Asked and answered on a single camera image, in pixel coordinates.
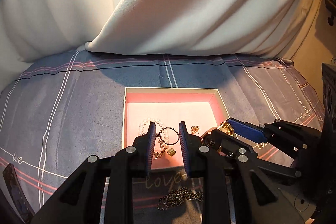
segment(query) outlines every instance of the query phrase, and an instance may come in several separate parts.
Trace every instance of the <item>bed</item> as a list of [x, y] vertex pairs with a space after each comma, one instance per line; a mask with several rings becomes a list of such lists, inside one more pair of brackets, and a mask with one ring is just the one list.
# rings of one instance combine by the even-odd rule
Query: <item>bed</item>
[[[34, 211], [89, 155], [108, 157], [122, 148], [126, 86], [218, 89], [230, 117], [241, 121], [282, 119], [318, 130], [323, 124], [324, 108], [314, 89], [284, 59], [87, 51], [42, 58], [0, 95], [0, 170], [14, 164]], [[272, 145], [245, 141], [259, 158], [290, 166], [292, 159]], [[201, 223], [198, 202], [157, 210], [159, 198], [179, 186], [201, 191], [202, 179], [171, 170], [134, 180], [134, 222]], [[0, 187], [10, 200], [2, 177]]]

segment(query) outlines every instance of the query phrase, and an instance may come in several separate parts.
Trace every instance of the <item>gold chain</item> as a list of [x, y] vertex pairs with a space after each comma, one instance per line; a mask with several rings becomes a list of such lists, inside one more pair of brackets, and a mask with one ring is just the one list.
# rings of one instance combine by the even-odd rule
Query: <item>gold chain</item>
[[168, 195], [160, 198], [157, 208], [159, 210], [167, 210], [172, 206], [180, 206], [184, 203], [185, 200], [198, 200], [199, 202], [203, 201], [203, 193], [197, 192], [193, 193], [192, 190], [185, 187], [172, 190]]
[[154, 152], [154, 157], [155, 157], [155, 160], [156, 159], [159, 159], [162, 157], [162, 155], [166, 152], [167, 148], [165, 148], [163, 146], [163, 141], [162, 140], [159, 140], [159, 144], [160, 144], [160, 152]]
[[230, 123], [228, 123], [227, 121], [222, 122], [218, 127], [218, 130], [230, 135], [231, 137], [235, 136], [235, 132], [234, 129], [232, 127], [232, 125]]

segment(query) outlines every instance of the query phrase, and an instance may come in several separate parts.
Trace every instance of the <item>gold charm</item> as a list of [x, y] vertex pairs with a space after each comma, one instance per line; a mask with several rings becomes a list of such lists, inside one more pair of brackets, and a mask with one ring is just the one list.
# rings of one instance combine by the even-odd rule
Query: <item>gold charm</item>
[[167, 151], [167, 154], [172, 157], [176, 154], [176, 151], [175, 151], [175, 149], [171, 148]]
[[156, 159], [159, 159], [162, 157], [162, 155], [166, 152], [167, 148], [168, 148], [168, 145], [164, 144], [162, 140], [159, 140], [159, 144], [160, 144], [160, 152], [154, 152], [154, 157], [155, 157], [155, 160]]
[[191, 127], [191, 134], [196, 134], [200, 130], [199, 126], [192, 126]]
[[231, 137], [235, 136], [235, 132], [234, 129], [232, 127], [232, 125], [230, 123], [228, 123], [227, 121], [222, 122], [218, 127], [218, 130], [230, 135]]

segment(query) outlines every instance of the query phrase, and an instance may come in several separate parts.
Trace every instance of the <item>gold earring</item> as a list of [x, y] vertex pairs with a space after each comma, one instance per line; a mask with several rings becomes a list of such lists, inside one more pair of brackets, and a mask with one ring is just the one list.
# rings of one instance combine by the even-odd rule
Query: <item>gold earring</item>
[[191, 127], [191, 134], [196, 134], [200, 130], [199, 126], [192, 126]]

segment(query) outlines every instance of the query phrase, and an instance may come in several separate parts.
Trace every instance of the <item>silver ring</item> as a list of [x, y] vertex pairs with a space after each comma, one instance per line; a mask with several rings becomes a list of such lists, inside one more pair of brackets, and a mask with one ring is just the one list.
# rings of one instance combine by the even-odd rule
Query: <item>silver ring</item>
[[[167, 142], [164, 140], [164, 138], [161, 136], [162, 132], [163, 132], [165, 129], [167, 129], [167, 128], [174, 130], [175, 133], [177, 134], [177, 141], [176, 141], [176, 142], [174, 142], [174, 143], [167, 143]], [[172, 128], [172, 127], [165, 127], [165, 128], [162, 128], [162, 129], [160, 130], [160, 132], [159, 132], [159, 136], [158, 136], [158, 137], [161, 139], [161, 141], [163, 141], [163, 142], [164, 142], [165, 144], [167, 144], [167, 145], [174, 145], [174, 144], [177, 144], [177, 143], [179, 142], [179, 139], [180, 139], [180, 135], [179, 135], [179, 133], [177, 132], [177, 130], [176, 130], [175, 128]]]

